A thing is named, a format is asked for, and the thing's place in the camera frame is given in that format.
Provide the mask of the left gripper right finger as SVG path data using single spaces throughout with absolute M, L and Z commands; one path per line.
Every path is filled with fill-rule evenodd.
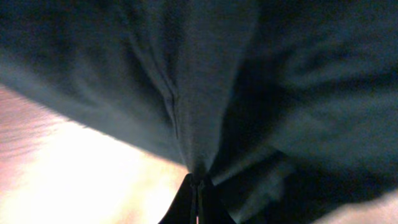
M 198 224 L 236 224 L 221 203 L 209 177 L 199 183 L 197 192 Z

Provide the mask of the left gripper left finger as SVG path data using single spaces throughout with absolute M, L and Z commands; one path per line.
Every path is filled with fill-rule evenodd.
M 196 185 L 187 174 L 159 224 L 196 224 Z

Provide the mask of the black nike t-shirt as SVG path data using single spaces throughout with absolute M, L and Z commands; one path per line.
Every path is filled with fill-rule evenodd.
M 397 188 L 397 2 L 2 1 L 1 82 L 209 177 L 236 223 Z

